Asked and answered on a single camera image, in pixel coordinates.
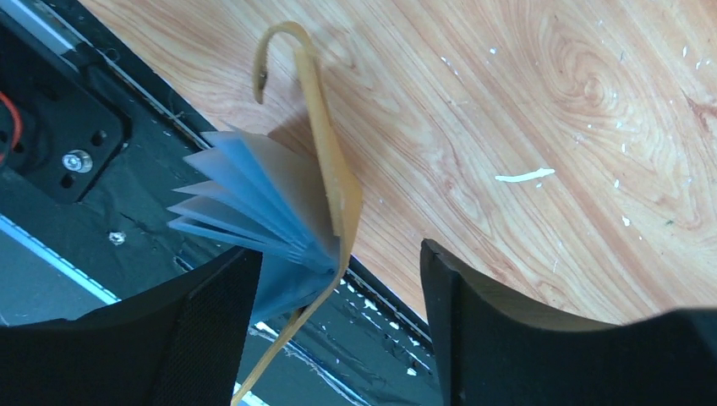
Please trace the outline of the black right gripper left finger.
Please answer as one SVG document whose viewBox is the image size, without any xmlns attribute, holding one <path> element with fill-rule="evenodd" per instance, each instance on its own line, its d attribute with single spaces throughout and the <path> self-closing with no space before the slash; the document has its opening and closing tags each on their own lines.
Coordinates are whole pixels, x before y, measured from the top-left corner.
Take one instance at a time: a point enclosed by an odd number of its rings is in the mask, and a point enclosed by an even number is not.
<svg viewBox="0 0 717 406">
<path fill-rule="evenodd" d="M 230 404 L 261 264 L 233 248 L 76 320 L 3 327 L 2 404 Z"/>
</svg>

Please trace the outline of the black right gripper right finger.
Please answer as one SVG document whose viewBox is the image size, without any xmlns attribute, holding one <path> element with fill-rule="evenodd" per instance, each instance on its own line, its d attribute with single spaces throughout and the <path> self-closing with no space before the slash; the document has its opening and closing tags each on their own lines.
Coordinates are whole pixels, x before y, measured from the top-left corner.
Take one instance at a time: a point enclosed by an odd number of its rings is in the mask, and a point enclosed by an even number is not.
<svg viewBox="0 0 717 406">
<path fill-rule="evenodd" d="M 618 326 L 543 304 L 432 239 L 420 276 L 446 405 L 713 405 L 716 311 Z"/>
</svg>

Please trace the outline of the yellow leather card holder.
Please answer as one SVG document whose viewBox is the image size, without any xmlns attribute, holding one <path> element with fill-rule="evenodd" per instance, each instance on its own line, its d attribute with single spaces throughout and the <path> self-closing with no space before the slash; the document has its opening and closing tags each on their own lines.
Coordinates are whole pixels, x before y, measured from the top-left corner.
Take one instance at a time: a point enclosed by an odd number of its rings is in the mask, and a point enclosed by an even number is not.
<svg viewBox="0 0 717 406">
<path fill-rule="evenodd" d="M 272 38 L 297 40 L 293 51 L 315 155 L 291 151 L 266 134 L 233 126 L 204 132 L 209 147 L 186 157 L 205 176 L 183 186 L 170 227 L 262 254 L 251 321 L 282 313 L 286 326 L 232 396 L 239 404 L 270 362 L 330 297 L 352 256 L 363 190 L 342 152 L 321 79 L 320 59 L 307 31 L 294 21 L 260 38 L 252 88 L 263 102 Z"/>
</svg>

